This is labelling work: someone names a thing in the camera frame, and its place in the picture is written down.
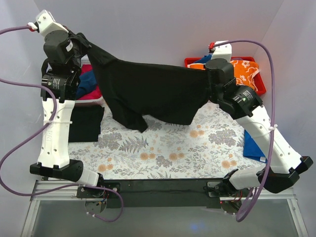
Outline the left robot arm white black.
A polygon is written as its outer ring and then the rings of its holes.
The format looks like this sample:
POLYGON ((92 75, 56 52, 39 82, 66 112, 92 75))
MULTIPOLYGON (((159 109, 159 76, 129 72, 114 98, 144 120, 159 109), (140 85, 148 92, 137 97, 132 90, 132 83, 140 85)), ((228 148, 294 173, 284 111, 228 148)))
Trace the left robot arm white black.
POLYGON ((89 193, 98 198, 105 191, 101 174, 85 168, 80 160, 70 159, 68 152, 81 58, 89 47, 63 30, 54 30, 44 37, 47 59, 42 65, 40 95, 47 128, 42 135, 39 158, 30 165, 30 173, 86 185, 89 193))

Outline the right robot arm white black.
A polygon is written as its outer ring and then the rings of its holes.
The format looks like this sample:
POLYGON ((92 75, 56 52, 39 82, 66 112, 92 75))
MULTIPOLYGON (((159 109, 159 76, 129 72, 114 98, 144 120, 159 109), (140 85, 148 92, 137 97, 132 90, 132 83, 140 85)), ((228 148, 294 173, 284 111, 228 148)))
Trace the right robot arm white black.
POLYGON ((228 113, 254 140, 266 157, 266 165, 235 169, 210 188, 219 195, 235 196, 241 190, 258 188, 277 194, 292 187, 313 164, 309 156, 296 152, 277 129, 261 98, 250 87, 238 85, 233 65, 225 59, 212 59, 205 64, 211 101, 228 113))

